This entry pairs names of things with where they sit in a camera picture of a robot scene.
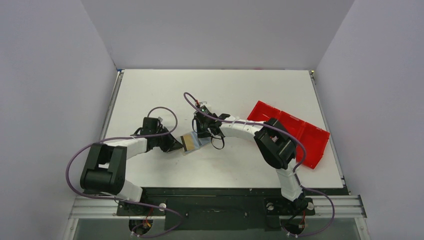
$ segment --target screw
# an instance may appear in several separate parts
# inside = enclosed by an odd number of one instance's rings
[[[307,207],[308,210],[313,210],[314,209],[314,204],[312,202],[308,202],[307,203]]]
[[[159,207],[161,207],[161,208],[164,208],[164,209],[166,209],[167,208],[167,205],[165,204],[165,203],[161,203],[161,204],[159,204]]]
[[[268,202],[266,204],[266,209],[268,209],[268,211],[274,210],[274,204],[272,202]]]

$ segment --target red plastic bin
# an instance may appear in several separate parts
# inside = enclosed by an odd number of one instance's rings
[[[257,101],[247,120],[268,121],[270,118],[278,119],[288,133],[304,145],[307,155],[303,165],[315,169],[324,155],[330,133],[262,101]],[[298,146],[296,148],[296,161],[299,162],[303,155],[302,149]]]

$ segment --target metal frame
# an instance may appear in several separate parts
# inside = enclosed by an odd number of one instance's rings
[[[103,127],[101,130],[100,138],[104,139],[109,127],[110,119],[115,107],[115,102],[119,93],[121,82],[124,76],[125,70],[121,70],[117,73],[115,85],[111,95],[109,107],[104,119]],[[318,96],[315,79],[313,76],[313,71],[309,72],[310,79],[312,82],[313,89],[315,91],[315,96],[318,101],[319,108],[324,120],[325,127],[328,131],[330,128],[328,126],[323,108],[321,107],[321,101]],[[333,138],[329,138],[332,151],[336,160],[337,168],[342,179],[343,185],[346,186],[344,181],[344,175],[340,166],[339,158],[335,149]],[[309,216],[309,218],[316,219],[329,219],[332,215],[332,207],[330,202],[323,196],[318,195],[309,195],[309,198],[313,199],[315,206],[315,215]],[[361,197],[358,195],[330,195],[331,200],[335,206],[335,218],[354,218],[356,226],[358,227],[358,232],[362,240],[369,240],[370,235],[368,233],[368,228],[365,222],[366,213],[361,201]],[[144,219],[146,216],[117,216],[118,203],[113,200],[99,200],[99,199],[90,199],[85,197],[77,196],[75,198],[69,221],[66,226],[64,239],[72,240],[74,238],[75,230],[77,228],[78,219]],[[164,219],[165,216],[149,216],[149,219]],[[288,216],[280,216],[281,219],[286,219]]]
[[[324,196],[308,196],[315,206],[315,215],[308,218],[329,219],[332,216],[330,202]],[[361,197],[357,195],[331,196],[335,206],[335,218],[359,218],[366,216]],[[70,219],[144,219],[146,216],[118,216],[118,203],[114,200],[90,199],[78,196],[70,213]],[[149,216],[150,219],[164,219],[165,216]]]
[[[309,76],[310,76],[310,80],[312,82],[313,91],[315,92],[316,100],[318,101],[318,106],[319,106],[319,110],[321,111],[322,119],[324,120],[325,128],[330,133],[330,127],[329,127],[329,124],[327,123],[327,119],[326,119],[326,115],[324,114],[324,110],[321,107],[320,97],[318,96],[318,91],[317,91],[317,87],[316,87],[316,83],[315,83],[315,78],[314,78],[314,71],[309,71]],[[329,140],[330,140],[331,150],[332,150],[332,152],[334,154],[335,163],[337,165],[338,173],[340,174],[341,181],[343,182],[343,185],[346,185],[346,183],[345,183],[345,177],[344,177],[343,172],[342,172],[342,167],[340,166],[339,157],[337,156],[336,147],[334,146],[334,141],[333,141],[333,137],[332,137],[331,134],[330,134],[330,139]]]
[[[121,87],[122,78],[124,77],[124,72],[125,70],[121,70],[117,73],[115,85],[113,86],[112,96],[110,97],[109,107],[104,118],[103,126],[101,127],[100,140],[104,139],[106,137],[106,133],[108,132],[109,123],[111,122],[112,113],[115,108],[115,102],[117,101],[117,96]]]
[[[70,218],[66,224],[63,240],[73,240],[77,226],[78,226],[78,218]]]

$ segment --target glass panel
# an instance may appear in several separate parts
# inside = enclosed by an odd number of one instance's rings
[[[304,233],[319,230],[328,223],[328,218],[306,219],[306,229]],[[165,220],[157,219],[148,234],[160,233],[164,229]],[[130,238],[128,219],[80,219],[75,231],[74,240],[134,240]],[[176,230],[161,237],[158,240],[181,240],[181,239],[202,239],[202,240],[282,240],[295,239],[288,238],[282,231],[268,231],[263,229],[249,229],[237,231],[188,231]],[[302,237],[304,240],[360,240],[357,225],[354,218],[336,218],[333,224],[325,231],[310,237]]]

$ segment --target cable tie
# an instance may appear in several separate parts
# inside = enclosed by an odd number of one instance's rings
[[[140,141],[139,138],[136,138],[135,136],[131,136],[131,138],[133,138],[134,140],[136,140],[137,142]]]
[[[231,128],[233,128],[234,124],[235,124],[235,123],[236,123],[236,121],[238,121],[238,120],[240,120],[240,117],[239,117],[239,116],[236,116],[236,117],[235,117],[235,119],[234,119],[234,121],[232,121],[232,123],[231,123]]]
[[[299,168],[296,168],[294,171],[292,171],[292,173],[298,174],[298,170],[299,170]]]
[[[243,124],[243,130],[245,129],[245,127],[246,127],[246,124],[247,123],[252,123],[253,121],[250,121],[250,120],[246,120],[245,122],[244,122],[244,124]]]
[[[215,137],[215,135],[212,133],[212,131],[211,131],[211,129],[209,127],[207,128],[207,131],[210,133],[211,136]]]

